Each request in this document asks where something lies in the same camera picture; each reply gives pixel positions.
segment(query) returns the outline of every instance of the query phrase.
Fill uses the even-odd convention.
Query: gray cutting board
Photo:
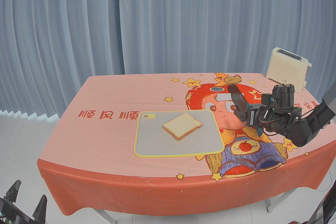
[[[203,125],[177,141],[162,125],[187,112]],[[134,153],[163,158],[215,154],[224,150],[215,117],[210,110],[142,112],[138,117]]]

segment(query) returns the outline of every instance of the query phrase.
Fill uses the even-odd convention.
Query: cartoon face
[[[246,122],[242,122],[233,113],[237,110],[233,101],[217,101],[216,94],[206,96],[202,100],[202,108],[211,110],[216,118],[219,128],[235,130],[246,127]]]

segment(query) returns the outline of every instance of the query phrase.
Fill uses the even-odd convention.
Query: bread slice
[[[166,122],[162,125],[162,128],[179,141],[201,126],[201,122],[195,120],[188,113],[183,113],[173,120]]]

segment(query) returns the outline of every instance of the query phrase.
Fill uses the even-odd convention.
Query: cartoon eye
[[[225,104],[225,107],[228,111],[233,112],[234,110],[237,110],[237,108],[235,107],[234,103],[231,101],[227,101]]]
[[[206,103],[205,108],[211,110],[212,112],[215,112],[217,109],[216,105],[211,102]]]

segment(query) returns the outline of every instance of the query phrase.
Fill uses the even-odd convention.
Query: red apple print
[[[240,143],[239,148],[241,151],[247,152],[252,149],[252,146],[245,141],[243,143]]]

